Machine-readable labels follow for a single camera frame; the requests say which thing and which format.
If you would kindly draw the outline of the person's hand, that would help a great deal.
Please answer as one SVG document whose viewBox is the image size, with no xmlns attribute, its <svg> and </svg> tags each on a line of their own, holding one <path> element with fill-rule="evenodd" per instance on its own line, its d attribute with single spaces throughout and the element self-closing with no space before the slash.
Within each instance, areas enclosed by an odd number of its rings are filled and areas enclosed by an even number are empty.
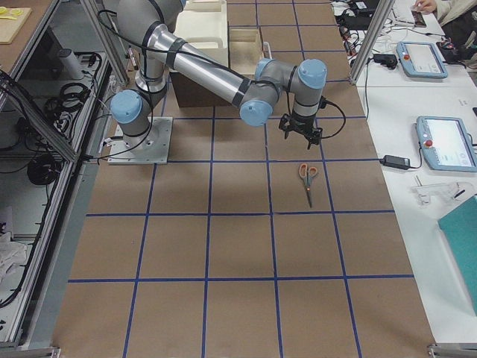
<svg viewBox="0 0 477 358">
<path fill-rule="evenodd" d="M 437 3 L 435 0 L 416 0 L 414 8 L 421 13 L 433 13 L 437 9 Z"/>
</svg>

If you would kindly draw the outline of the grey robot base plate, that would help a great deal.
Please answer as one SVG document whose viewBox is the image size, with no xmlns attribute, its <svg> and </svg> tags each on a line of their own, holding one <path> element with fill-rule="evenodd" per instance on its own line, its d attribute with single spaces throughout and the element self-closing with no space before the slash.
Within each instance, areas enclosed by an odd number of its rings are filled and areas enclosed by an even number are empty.
<svg viewBox="0 0 477 358">
<path fill-rule="evenodd" d="M 119 125 L 115 135 L 121 139 L 113 141 L 107 161 L 111 165 L 164 165 L 168 153 L 173 126 L 172 117 L 153 117 L 152 129 L 146 135 L 132 138 L 124 136 Z"/>
</svg>

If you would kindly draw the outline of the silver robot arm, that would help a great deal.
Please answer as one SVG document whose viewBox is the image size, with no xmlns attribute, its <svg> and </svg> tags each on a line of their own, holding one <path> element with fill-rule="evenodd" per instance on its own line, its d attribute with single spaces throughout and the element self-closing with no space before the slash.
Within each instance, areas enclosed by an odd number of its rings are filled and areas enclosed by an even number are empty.
<svg viewBox="0 0 477 358">
<path fill-rule="evenodd" d="M 282 93 L 293 94 L 292 111 L 284 114 L 279 129 L 303 135 L 310 145 L 320 145 L 322 128 L 315 117 L 324 102 L 327 67 L 320 60 L 297 66 L 276 59 L 261 59 L 249 79 L 174 35 L 184 1 L 120 1 L 113 33 L 140 54 L 136 86 L 144 92 L 164 94 L 164 68 L 172 69 L 237 107 L 251 126 L 267 122 Z"/>
</svg>

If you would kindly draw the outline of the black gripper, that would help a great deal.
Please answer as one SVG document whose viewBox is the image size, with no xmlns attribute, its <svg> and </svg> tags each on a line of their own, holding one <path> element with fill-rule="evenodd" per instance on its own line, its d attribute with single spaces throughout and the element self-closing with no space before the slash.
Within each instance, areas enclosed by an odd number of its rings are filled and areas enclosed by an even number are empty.
<svg viewBox="0 0 477 358">
<path fill-rule="evenodd" d="M 296 113 L 283 114 L 279 121 L 279 129 L 284 132 L 284 139 L 288 139 L 291 132 L 296 132 L 306 138 L 309 150 L 315 142 L 320 142 L 323 129 L 315 127 L 315 116 L 301 116 Z"/>
</svg>

